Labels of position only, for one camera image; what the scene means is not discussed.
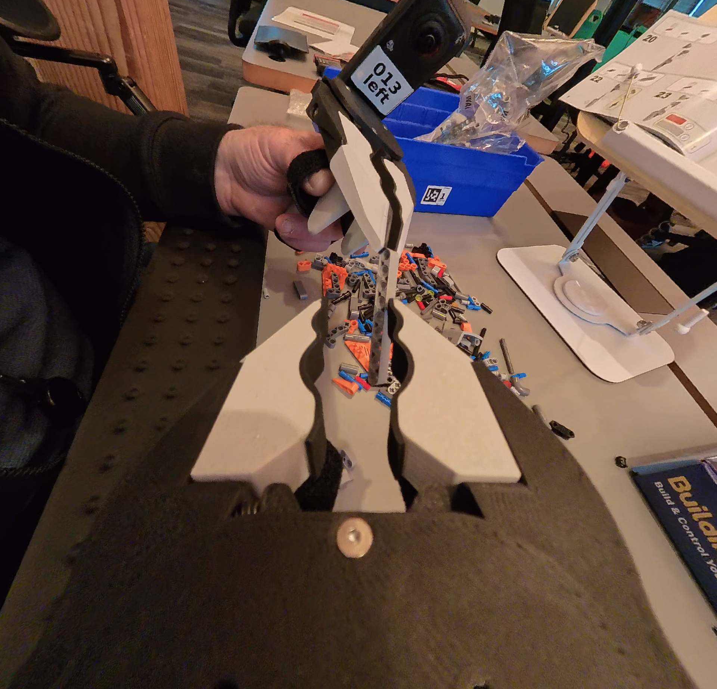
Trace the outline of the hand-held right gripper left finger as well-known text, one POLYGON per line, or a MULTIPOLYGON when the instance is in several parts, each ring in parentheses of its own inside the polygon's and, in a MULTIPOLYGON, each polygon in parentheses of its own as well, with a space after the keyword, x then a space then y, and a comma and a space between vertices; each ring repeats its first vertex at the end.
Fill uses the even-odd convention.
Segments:
POLYGON ((244 481, 258 496, 284 484, 303 510, 333 510, 344 467, 316 386, 327 314, 328 301, 317 300, 246 355, 192 480, 244 481))

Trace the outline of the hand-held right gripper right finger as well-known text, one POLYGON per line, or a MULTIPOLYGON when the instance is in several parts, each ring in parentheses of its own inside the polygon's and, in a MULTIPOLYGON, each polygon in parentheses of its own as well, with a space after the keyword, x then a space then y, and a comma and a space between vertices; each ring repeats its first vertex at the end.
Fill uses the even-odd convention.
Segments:
POLYGON ((517 483, 515 461, 477 370, 467 355, 413 311, 391 301, 391 399, 388 458, 410 507, 428 486, 517 483))

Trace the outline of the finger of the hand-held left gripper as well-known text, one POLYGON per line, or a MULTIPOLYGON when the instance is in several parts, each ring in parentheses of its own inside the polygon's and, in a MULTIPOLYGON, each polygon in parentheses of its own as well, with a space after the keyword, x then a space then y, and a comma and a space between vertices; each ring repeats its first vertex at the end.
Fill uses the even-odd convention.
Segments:
POLYGON ((385 159, 384 167, 391 177, 390 189, 387 192, 390 209, 387 247, 392 251, 401 251, 415 209, 415 187, 403 162, 385 159))
POLYGON ((341 250, 355 252, 369 245, 373 251, 383 247, 402 251, 402 171, 391 160, 379 159, 379 169, 389 173, 398 199, 392 219, 398 221, 399 230, 393 233, 389 225, 389 198, 372 163, 369 141, 352 122, 340 122, 339 126, 345 142, 330 159, 329 166, 354 216, 341 250))

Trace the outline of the blue plastic bin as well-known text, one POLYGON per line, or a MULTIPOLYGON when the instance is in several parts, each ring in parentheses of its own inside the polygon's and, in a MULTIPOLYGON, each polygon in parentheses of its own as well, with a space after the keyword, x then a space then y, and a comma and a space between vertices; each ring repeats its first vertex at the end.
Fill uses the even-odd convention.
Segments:
POLYGON ((525 144, 511 155, 453 147, 415 138, 425 125, 386 120, 404 153, 417 212, 493 217, 543 157, 525 144))
MULTIPOLYGON (((362 111, 368 111, 372 114, 375 110, 371 104, 363 101, 358 93, 336 91, 333 79, 338 75, 337 68, 329 67, 323 77, 327 80, 331 91, 337 99, 337 103, 343 108, 342 113, 349 119, 358 130, 360 130, 367 139, 376 136, 370 124, 360 121, 359 114, 362 111)), ((403 102, 401 102, 393 111, 390 112, 388 119, 383 119, 382 123, 392 134, 398 138, 414 139, 422 134, 433 131, 447 117, 449 117, 459 107, 460 94, 455 90, 446 91, 443 89, 429 88, 423 86, 414 91, 403 102)))

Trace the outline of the pile of building pieces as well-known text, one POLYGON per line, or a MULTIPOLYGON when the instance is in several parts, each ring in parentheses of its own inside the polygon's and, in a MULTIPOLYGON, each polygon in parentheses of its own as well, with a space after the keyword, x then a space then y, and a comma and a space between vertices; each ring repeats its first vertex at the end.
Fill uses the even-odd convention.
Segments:
MULTIPOLYGON (((348 398, 361 391, 375 391, 376 400, 384 407, 391 407, 392 398, 400 389, 402 381, 391 370, 384 385, 373 387, 368 380, 378 257, 367 251, 353 253, 348 257, 336 253, 318 253, 311 261, 311 271, 320 273, 321 293, 329 299, 328 317, 337 312, 336 323, 329 329, 344 321, 358 321, 358 330, 354 334, 346 334, 335 347, 329 348, 348 353, 348 361, 339 363, 336 368, 333 385, 348 398)), ((529 396, 530 391, 523 382, 525 374, 515 371, 519 374, 519 380, 511 379, 504 358, 505 371, 502 372, 497 355, 483 348, 487 330, 475 330, 470 323, 470 312, 485 311, 490 314, 492 310, 459 289, 447 266, 427 244, 408 244, 401 254, 397 299, 407 311, 416 311, 420 320, 470 361, 486 365, 488 371, 496 375, 515 395, 520 398, 529 396)))

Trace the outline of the long grey holed beam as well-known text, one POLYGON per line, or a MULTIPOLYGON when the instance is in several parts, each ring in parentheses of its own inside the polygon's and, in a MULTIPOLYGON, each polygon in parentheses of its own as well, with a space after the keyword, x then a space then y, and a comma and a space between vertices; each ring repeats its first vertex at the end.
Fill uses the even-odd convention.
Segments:
POLYGON ((379 251, 368 371, 369 384, 373 387, 387 383, 391 349, 389 302, 395 297, 399 259, 397 251, 387 247, 379 251))

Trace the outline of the person's left forearm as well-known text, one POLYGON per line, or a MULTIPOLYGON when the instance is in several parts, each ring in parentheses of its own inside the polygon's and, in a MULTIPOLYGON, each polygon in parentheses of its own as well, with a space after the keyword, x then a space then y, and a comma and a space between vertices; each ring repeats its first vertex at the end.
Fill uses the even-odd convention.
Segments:
POLYGON ((147 220, 236 226, 220 210, 214 166, 220 141, 237 125, 200 123, 172 112, 130 116, 56 85, 27 82, 13 100, 15 125, 111 174, 147 220))

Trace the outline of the person's left hand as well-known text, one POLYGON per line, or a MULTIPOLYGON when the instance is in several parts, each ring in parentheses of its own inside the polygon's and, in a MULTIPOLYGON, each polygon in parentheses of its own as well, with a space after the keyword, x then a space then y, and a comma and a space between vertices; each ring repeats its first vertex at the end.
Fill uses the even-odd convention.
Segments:
POLYGON ((229 131, 222 138, 214 167, 214 192, 223 213, 242 216, 296 250, 323 252, 343 236, 336 221, 312 235, 287 192, 286 172, 303 152, 324 147, 313 131, 251 127, 229 131))

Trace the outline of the background table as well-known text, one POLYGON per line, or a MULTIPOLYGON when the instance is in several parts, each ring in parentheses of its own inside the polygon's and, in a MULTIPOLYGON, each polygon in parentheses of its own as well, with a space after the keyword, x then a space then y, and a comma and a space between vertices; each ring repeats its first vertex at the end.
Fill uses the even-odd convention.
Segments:
MULTIPOLYGON (((398 0, 266 0, 257 24, 290 28, 274 18, 289 7, 305 10, 312 15, 323 16, 335 22, 341 22, 354 29, 351 43, 360 46, 372 30, 398 0)), ((274 91, 288 93, 292 89, 310 92, 318 78, 314 56, 318 50, 311 45, 324 43, 320 35, 301 31, 309 44, 308 52, 284 61, 272 59, 268 53, 255 45, 253 33, 242 54, 242 71, 248 84, 257 85, 274 91)))

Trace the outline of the clear plastic parts bag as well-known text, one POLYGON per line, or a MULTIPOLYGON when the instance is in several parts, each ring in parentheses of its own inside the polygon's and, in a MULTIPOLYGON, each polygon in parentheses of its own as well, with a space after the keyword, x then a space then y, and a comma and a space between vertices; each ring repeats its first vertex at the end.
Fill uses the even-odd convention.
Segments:
POLYGON ((605 48, 593 39, 505 31, 488 60, 463 85, 458 108, 420 141, 509 155, 523 146, 517 129, 542 102, 605 48))

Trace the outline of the black dimpled pad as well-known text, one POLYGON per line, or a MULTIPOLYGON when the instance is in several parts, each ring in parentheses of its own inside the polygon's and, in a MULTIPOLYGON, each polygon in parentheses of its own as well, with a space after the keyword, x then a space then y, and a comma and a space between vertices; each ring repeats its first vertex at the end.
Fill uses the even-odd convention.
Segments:
POLYGON ((165 231, 3 606, 6 634, 126 595, 162 608, 231 566, 246 486, 190 472, 255 347, 266 246, 248 222, 165 231))

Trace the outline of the white stand base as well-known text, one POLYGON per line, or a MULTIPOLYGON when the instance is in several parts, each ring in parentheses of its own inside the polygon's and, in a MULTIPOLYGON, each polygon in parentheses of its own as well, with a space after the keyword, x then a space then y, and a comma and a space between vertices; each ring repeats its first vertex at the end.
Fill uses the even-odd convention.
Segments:
POLYGON ((713 283, 658 321, 648 322, 580 258, 589 233, 630 173, 657 182, 665 200, 716 234, 716 174, 621 119, 601 140, 601 155, 621 171, 570 246, 505 247, 497 261, 586 368, 617 383, 674 362, 658 329, 716 291, 713 283))

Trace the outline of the person's torso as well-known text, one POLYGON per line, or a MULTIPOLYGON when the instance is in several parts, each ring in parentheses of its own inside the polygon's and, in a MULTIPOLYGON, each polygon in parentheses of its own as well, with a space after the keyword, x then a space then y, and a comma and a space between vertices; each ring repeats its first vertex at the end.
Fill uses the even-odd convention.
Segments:
POLYGON ((2 40, 1 474, 66 455, 139 281, 147 220, 111 174, 15 125, 14 93, 33 81, 2 40))

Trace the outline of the wooden slat partition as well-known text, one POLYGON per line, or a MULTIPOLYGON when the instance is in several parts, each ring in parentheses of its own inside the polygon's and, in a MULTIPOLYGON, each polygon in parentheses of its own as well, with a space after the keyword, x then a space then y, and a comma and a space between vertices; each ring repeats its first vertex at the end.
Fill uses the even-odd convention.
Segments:
POLYGON ((102 53, 157 109, 187 115, 167 0, 43 0, 58 20, 53 46, 102 53))

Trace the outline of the black office chair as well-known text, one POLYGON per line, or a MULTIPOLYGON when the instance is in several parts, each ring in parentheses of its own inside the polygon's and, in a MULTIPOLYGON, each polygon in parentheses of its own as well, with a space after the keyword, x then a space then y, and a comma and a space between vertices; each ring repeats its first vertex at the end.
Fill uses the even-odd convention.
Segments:
POLYGON ((61 32, 57 18, 43 0, 1 0, 1 37, 21 57, 94 68, 107 93, 117 96, 135 115, 155 112, 139 85, 121 75, 112 57, 84 50, 49 46, 61 32))

